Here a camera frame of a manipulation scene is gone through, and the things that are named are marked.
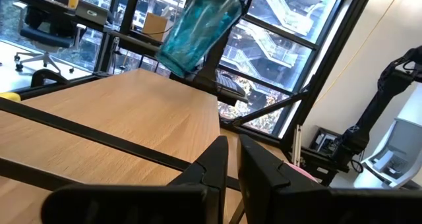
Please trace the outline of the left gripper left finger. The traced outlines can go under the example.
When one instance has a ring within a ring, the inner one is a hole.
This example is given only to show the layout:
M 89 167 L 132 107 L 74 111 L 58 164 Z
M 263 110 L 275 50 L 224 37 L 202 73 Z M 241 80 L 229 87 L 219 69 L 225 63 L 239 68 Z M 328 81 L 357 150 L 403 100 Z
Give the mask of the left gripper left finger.
M 44 200 L 42 223 L 222 223 L 227 162 L 219 136 L 165 186 L 66 186 Z

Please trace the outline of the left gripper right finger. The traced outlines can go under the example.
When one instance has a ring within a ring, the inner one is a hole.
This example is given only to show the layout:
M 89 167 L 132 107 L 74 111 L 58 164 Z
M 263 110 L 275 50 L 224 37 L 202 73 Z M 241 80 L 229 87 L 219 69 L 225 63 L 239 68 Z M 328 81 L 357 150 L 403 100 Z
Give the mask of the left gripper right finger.
M 421 224 L 421 191 L 325 187 L 244 134 L 237 166 L 248 223 Z

